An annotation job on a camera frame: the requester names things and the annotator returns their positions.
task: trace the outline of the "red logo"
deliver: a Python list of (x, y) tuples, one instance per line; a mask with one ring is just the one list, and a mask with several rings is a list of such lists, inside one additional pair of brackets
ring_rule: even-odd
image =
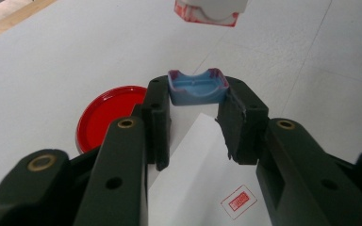
[(249, 196), (244, 191), (242, 191), (242, 193), (240, 193), (234, 200), (228, 203), (228, 205), (232, 210), (237, 211), (247, 201), (249, 201)]

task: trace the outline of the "red plastic lid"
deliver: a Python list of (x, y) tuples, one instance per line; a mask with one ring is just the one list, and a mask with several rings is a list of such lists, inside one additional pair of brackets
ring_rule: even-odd
[(130, 116), (134, 105), (142, 104), (146, 88), (120, 87), (111, 89), (93, 100), (85, 109), (77, 126), (77, 144), (86, 153), (102, 144), (110, 123)]

